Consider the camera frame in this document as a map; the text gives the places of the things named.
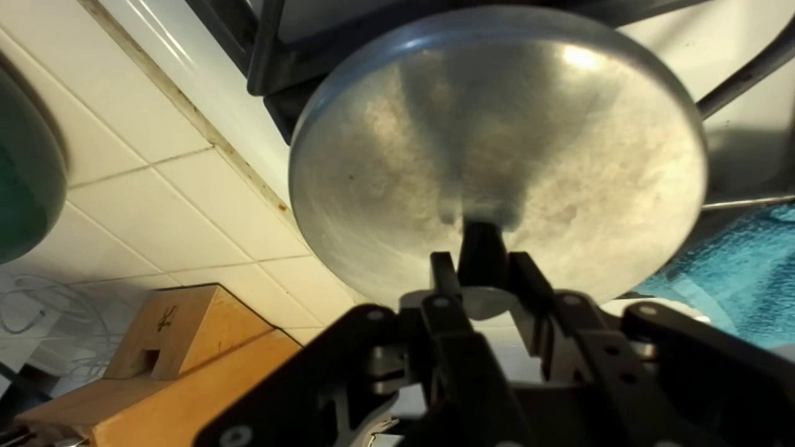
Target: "tile grout line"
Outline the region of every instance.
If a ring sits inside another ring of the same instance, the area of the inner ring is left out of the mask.
[[[140,161],[150,161],[135,148],[117,130],[112,130],[96,106],[91,106],[67,81],[63,81],[42,60],[38,60],[20,40],[15,40],[2,24],[0,33],[27,58],[32,60],[61,90],[66,90],[87,113],[93,113],[124,148],[129,148]]]
[[[178,267],[178,271],[161,271],[165,275],[179,275],[179,272],[192,272],[192,271],[222,271],[222,267],[243,267],[243,266],[261,266],[263,261],[247,261],[247,264],[214,264],[214,266],[201,266],[201,267]]]
[[[150,264],[156,272],[161,272],[161,266],[154,264],[153,257],[148,257],[145,254],[140,254],[135,246],[129,246],[128,241],[123,241],[117,234],[112,234],[109,228],[104,228],[98,219],[93,219],[87,210],[82,210],[74,202],[67,199],[67,207],[72,207],[72,210],[77,215],[82,215],[87,224],[93,224],[96,228],[99,228],[99,234],[109,236],[112,241],[117,241],[123,249],[132,251],[135,255],[140,255],[140,261]]]
[[[135,43],[135,36],[104,9],[99,0],[77,0],[87,14],[119,45],[119,50],[150,76],[150,81],[194,123],[194,130],[241,169],[241,173],[277,207],[288,209],[228,138],[200,112],[200,106],[169,80],[169,74]]]
[[[112,138],[117,138],[129,153],[135,153],[135,158],[140,158],[142,164],[148,164],[148,158],[137,152],[137,148],[132,148],[132,144],[128,142],[128,138],[123,138],[119,133],[117,133],[117,130],[112,130],[87,101],[82,101],[63,80],[57,80],[51,69],[48,69],[48,65],[42,65],[20,40],[15,40],[2,24],[0,24],[0,36],[5,36],[12,46],[17,46],[17,53],[24,53],[30,61],[32,61],[32,67],[35,69],[40,69],[46,76],[51,76],[51,81],[57,87],[57,90],[63,90],[67,96],[72,96],[74,100],[74,103],[82,108],[82,112],[87,112]]]
[[[148,169],[156,169],[161,164],[173,164],[173,161],[200,156],[200,153],[209,153],[209,152],[216,152],[216,147],[205,147],[205,148],[196,148],[196,152],[187,152],[187,153],[160,158],[160,161],[148,161],[148,164],[128,169],[128,172],[117,172],[117,173],[109,173],[109,177],[99,177],[99,179],[91,179],[91,180],[82,180],[82,183],[72,183],[71,188],[87,188],[87,185],[96,185],[96,183],[103,183],[103,180],[114,180],[114,179],[123,179],[123,177],[132,177],[132,173],[140,173],[140,172],[148,172]]]
[[[273,207],[267,197],[261,197],[261,192],[257,188],[257,183],[252,183],[252,179],[228,158],[226,152],[220,148],[220,156],[222,156],[222,164],[228,167],[240,180],[243,180],[243,188],[253,192],[257,199],[263,199],[267,207]],[[308,249],[308,244],[307,244],[307,239],[304,239],[304,234],[302,234],[302,228],[299,228],[299,220],[296,220],[294,210],[291,210],[288,207],[277,207],[277,215],[279,215],[283,224],[294,225],[294,228],[296,228],[296,236],[302,236],[304,249]]]
[[[257,185],[257,180],[252,180],[252,177],[240,167],[237,156],[240,153],[228,153],[220,147],[220,156],[222,161],[247,183],[247,188],[252,188],[257,197],[261,197],[261,188]],[[288,204],[277,204],[277,214],[281,214],[281,219],[296,224],[296,215],[291,210]]]
[[[178,194],[187,207],[192,207],[226,244],[232,244],[247,261],[253,261],[248,251],[243,251],[212,215],[207,215],[178,183],[173,183],[156,167],[153,167],[153,173]]]
[[[312,315],[312,317],[319,320],[319,315],[317,315],[296,292],[291,292],[268,267],[263,267],[261,264],[257,264],[257,267],[260,267],[268,281],[273,281],[277,287],[281,287],[287,296],[294,296],[294,301],[299,303],[302,310],[307,310],[307,315]]]
[[[189,199],[189,194],[185,194],[175,180],[169,180],[160,169],[154,167],[154,173],[165,180],[165,183],[169,183],[173,185],[173,192],[179,197],[179,199],[185,199],[192,209],[196,209],[232,246],[237,246],[252,264],[260,264],[260,257],[253,257],[226,228],[222,228],[222,224],[216,220],[216,219],[212,219],[207,210],[201,210],[201,207],[194,202],[194,199]]]

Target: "teal towel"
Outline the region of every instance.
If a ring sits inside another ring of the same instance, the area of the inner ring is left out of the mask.
[[[795,344],[795,207],[739,219],[638,290],[683,301],[755,344]]]

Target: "metal dish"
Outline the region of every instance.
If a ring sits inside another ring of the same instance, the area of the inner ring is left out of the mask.
[[[501,224],[558,287],[616,297],[662,267],[705,197],[701,117],[643,46],[537,7],[471,7],[349,58],[307,106],[291,202],[366,297],[431,285],[468,219]]]

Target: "green bowl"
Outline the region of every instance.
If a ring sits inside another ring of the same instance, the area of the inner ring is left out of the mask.
[[[67,197],[67,167],[48,112],[0,67],[0,264],[35,249]]]

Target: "white tile wall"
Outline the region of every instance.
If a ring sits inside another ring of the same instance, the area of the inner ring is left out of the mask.
[[[283,210],[243,179],[222,152],[161,164],[160,172],[253,261],[308,254]]]
[[[228,138],[247,164],[288,199],[288,147],[261,96],[207,33],[187,2],[99,0],[142,50],[173,76],[196,108]]]
[[[782,158],[795,131],[795,60],[709,118],[709,131],[769,131],[782,142]]]
[[[103,118],[71,95],[40,61],[0,29],[0,53],[57,117],[67,147],[71,183],[96,180],[145,164]]]
[[[156,272],[150,261],[72,204],[66,207],[61,220],[38,249],[2,267],[63,284]]]
[[[161,271],[247,264],[243,251],[154,169],[74,188],[72,202]]]
[[[795,12],[792,0],[720,0],[625,26],[653,50],[699,100],[760,53]]]
[[[260,266],[175,272],[185,285],[224,284],[260,315],[281,328],[317,328],[319,320]]]
[[[2,0],[0,26],[145,158],[209,147],[77,0]]]
[[[324,332],[324,326],[317,326],[317,328],[291,328],[288,331],[302,344],[308,344],[314,342],[322,332]]]
[[[268,261],[263,267],[319,317],[319,326],[361,303],[317,255]]]

